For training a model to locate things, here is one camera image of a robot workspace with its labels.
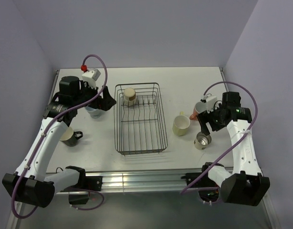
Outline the steel cup beige sleeve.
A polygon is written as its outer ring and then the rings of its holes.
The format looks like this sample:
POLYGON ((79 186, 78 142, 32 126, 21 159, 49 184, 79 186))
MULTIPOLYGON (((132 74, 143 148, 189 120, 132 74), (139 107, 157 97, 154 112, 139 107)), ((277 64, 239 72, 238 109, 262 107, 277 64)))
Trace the steel cup beige sleeve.
POLYGON ((205 135, 202 132, 198 132, 194 140, 194 146, 198 150, 204 150, 209 146, 211 142, 212 138, 210 135, 205 135))

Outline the steel cup brown base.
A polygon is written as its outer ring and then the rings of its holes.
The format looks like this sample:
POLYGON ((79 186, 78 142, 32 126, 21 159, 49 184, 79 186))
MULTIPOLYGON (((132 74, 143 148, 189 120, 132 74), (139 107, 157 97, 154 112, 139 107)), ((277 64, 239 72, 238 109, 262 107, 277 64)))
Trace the steel cup brown base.
POLYGON ((128 87, 124 90, 124 104, 127 106, 133 106, 137 102, 135 89, 128 87))

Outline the pale yellow mug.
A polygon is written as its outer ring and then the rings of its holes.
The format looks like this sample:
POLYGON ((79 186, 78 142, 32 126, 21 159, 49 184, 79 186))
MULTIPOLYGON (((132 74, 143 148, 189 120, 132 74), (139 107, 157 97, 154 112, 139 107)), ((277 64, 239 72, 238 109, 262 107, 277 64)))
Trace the pale yellow mug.
POLYGON ((190 127, 190 119, 183 111, 174 118, 172 131, 176 136, 184 136, 190 127))

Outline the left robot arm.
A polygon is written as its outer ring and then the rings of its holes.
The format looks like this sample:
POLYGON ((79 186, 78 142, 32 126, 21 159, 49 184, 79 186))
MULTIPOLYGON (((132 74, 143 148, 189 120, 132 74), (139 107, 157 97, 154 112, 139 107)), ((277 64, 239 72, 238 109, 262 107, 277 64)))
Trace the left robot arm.
POLYGON ((106 85, 101 89, 92 88, 76 76, 63 77, 59 91, 45 108, 40 130, 25 159, 14 173, 7 173, 2 179, 12 202, 45 208, 56 193, 66 188, 84 189, 87 184, 85 169, 68 166, 61 173, 46 176, 48 164, 79 108, 90 106, 108 111, 115 104, 106 85))

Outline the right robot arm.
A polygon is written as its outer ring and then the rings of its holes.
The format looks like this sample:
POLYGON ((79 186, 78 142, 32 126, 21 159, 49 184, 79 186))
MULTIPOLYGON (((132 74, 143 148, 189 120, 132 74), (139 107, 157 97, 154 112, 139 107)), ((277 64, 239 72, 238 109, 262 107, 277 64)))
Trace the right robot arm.
POLYGON ((214 104, 210 111, 198 115, 201 132, 209 136, 211 131, 227 128, 232 144, 233 172, 219 163, 206 163, 208 169, 200 174, 202 184, 220 187, 223 202, 257 206, 270 187, 270 180, 263 176, 254 151, 249 126, 251 111, 241 106, 239 92, 225 92, 222 102, 214 104))

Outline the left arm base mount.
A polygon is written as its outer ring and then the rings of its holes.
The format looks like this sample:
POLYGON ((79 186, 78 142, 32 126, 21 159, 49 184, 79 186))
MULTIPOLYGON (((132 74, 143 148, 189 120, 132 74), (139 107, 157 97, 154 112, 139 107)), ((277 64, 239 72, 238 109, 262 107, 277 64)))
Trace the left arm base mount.
POLYGON ((75 189, 100 191, 102 188, 102 180, 102 176, 86 176, 80 179, 76 185, 67 187, 63 191, 74 191, 75 189))

